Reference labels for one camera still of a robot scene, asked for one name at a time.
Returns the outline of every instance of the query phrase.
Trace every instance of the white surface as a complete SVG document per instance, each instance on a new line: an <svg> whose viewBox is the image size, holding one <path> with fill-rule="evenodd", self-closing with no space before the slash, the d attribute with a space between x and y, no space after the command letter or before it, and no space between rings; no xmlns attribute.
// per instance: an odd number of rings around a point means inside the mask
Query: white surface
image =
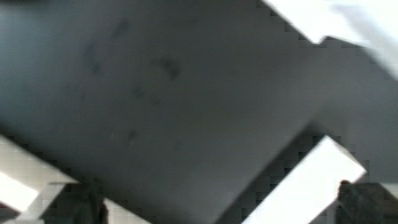
<svg viewBox="0 0 398 224"><path fill-rule="evenodd" d="M59 196L60 191L64 190L64 187L66 187L64 184L50 184L46 186L46 189L34 200L35 206L32 206L28 208L28 211L21 213L21 215L18 216L18 220L39 219L46 211L46 208L53 202L53 199Z"/></svg>
<svg viewBox="0 0 398 224"><path fill-rule="evenodd" d="M243 224L307 224L338 198L341 180L355 182L364 173L350 152L325 137Z"/></svg>
<svg viewBox="0 0 398 224"><path fill-rule="evenodd" d="M0 137L0 201L19 212L51 182L76 182L37 157ZM107 199L108 223L147 224L147 221Z"/></svg>
<svg viewBox="0 0 398 224"><path fill-rule="evenodd" d="M362 44L348 21L330 7L327 0L263 0L277 11L313 44L330 36L354 44Z"/></svg>

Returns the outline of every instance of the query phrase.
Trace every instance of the black panel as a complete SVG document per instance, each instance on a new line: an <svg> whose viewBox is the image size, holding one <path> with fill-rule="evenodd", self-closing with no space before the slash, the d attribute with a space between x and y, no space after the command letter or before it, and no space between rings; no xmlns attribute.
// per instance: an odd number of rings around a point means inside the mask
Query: black panel
<svg viewBox="0 0 398 224"><path fill-rule="evenodd" d="M368 81L396 94L378 66L254 0L2 2L0 14L3 133L153 223L215 223L325 106Z"/></svg>

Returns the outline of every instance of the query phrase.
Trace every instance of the dark gray surface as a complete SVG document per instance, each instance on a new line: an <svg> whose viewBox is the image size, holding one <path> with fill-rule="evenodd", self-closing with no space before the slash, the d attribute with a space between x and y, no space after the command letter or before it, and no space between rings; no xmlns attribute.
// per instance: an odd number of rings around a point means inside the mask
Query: dark gray surface
<svg viewBox="0 0 398 224"><path fill-rule="evenodd" d="M350 144L391 150L375 172L394 166L396 83L355 48L313 47L256 6L0 3L3 133L155 223L217 221L316 114L323 126L354 119Z"/></svg>

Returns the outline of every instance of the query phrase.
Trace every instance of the black object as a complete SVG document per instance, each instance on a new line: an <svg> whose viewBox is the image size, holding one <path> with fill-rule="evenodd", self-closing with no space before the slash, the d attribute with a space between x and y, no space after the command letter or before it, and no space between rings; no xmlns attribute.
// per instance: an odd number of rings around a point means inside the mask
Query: black object
<svg viewBox="0 0 398 224"><path fill-rule="evenodd" d="M107 224L108 211L96 184L51 183L16 220L7 223Z"/></svg>
<svg viewBox="0 0 398 224"><path fill-rule="evenodd" d="M359 48L300 40L259 2L0 9L2 134L76 180L103 180L147 221L217 222L329 99L320 123L394 180L396 82Z"/></svg>
<svg viewBox="0 0 398 224"><path fill-rule="evenodd" d="M339 186L336 224L396 224L398 200L378 183Z"/></svg>

